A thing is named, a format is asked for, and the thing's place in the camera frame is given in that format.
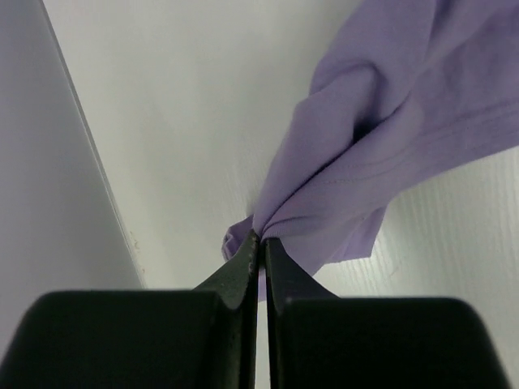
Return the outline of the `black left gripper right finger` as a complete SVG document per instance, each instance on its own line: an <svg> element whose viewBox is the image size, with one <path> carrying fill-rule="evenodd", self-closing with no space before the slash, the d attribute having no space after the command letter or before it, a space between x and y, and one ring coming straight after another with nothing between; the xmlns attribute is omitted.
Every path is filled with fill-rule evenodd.
<svg viewBox="0 0 519 389"><path fill-rule="evenodd" d="M508 388L477 312L450 297L349 297L328 291L264 243L274 388Z"/></svg>

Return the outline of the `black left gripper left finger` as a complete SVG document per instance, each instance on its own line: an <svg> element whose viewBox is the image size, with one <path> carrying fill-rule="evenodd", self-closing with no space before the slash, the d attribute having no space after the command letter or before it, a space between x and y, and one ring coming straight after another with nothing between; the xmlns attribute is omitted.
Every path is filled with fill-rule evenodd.
<svg viewBox="0 0 519 389"><path fill-rule="evenodd" d="M251 388L260 240L192 290L39 297L1 364L4 388Z"/></svg>

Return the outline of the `purple t-shirt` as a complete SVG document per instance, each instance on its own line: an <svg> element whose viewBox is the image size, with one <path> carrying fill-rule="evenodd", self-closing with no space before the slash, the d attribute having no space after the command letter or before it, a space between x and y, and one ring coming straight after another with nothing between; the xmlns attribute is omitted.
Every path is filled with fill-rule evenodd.
<svg viewBox="0 0 519 389"><path fill-rule="evenodd" d="M388 204L518 144L515 1L364 1L320 60L251 216L315 274L371 254Z"/></svg>

